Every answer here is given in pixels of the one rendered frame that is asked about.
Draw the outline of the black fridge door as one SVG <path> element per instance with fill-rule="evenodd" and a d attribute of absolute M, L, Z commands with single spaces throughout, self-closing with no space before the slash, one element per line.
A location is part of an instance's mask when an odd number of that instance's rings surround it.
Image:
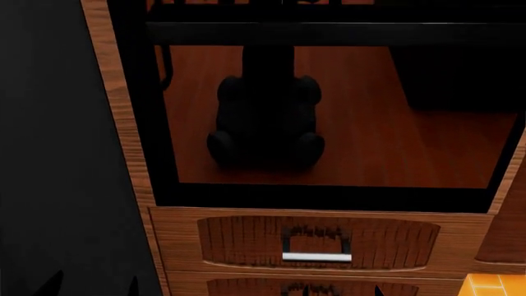
<path fill-rule="evenodd" d="M 80 0 L 0 0 L 2 296 L 161 296 Z"/>

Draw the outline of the wooden cabinet frame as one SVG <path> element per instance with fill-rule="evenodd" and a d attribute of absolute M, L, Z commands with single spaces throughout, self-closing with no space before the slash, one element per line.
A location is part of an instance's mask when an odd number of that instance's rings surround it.
<path fill-rule="evenodd" d="M 107 0 L 81 0 L 91 42 L 101 72 L 108 103 L 122 147 L 127 171 L 131 179 L 135 203 L 145 230 L 150 255 L 159 280 L 161 295 L 172 296 L 167 273 L 185 271 L 174 261 L 170 243 L 175 238 L 185 238 L 190 243 L 198 239 L 198 219 L 210 213 L 209 209 L 169 208 L 157 206 L 147 171 L 141 139 L 136 125 L 132 101 L 122 69 L 113 24 Z M 505 171 L 505 179 L 497 189 L 490 210 L 486 214 L 413 214 L 394 212 L 385 214 L 389 219 L 411 222 L 435 222 L 441 227 L 431 252 L 432 263 L 444 262 L 447 266 L 460 263 L 451 273 L 442 271 L 432 278 L 424 269 L 392 271 L 334 271 L 317 269 L 257 268 L 250 266 L 222 266 L 203 261 L 191 265 L 189 271 L 211 273 L 253 273 L 277 275 L 336 275 L 386 278 L 426 278 L 462 280 L 457 296 L 478 296 L 478 290 L 499 288 L 504 295 L 526 296 L 526 263 L 478 261 L 474 252 L 483 244 L 495 219 L 508 213 L 508 205 L 526 197 L 526 130 L 521 130 L 518 145 Z"/>

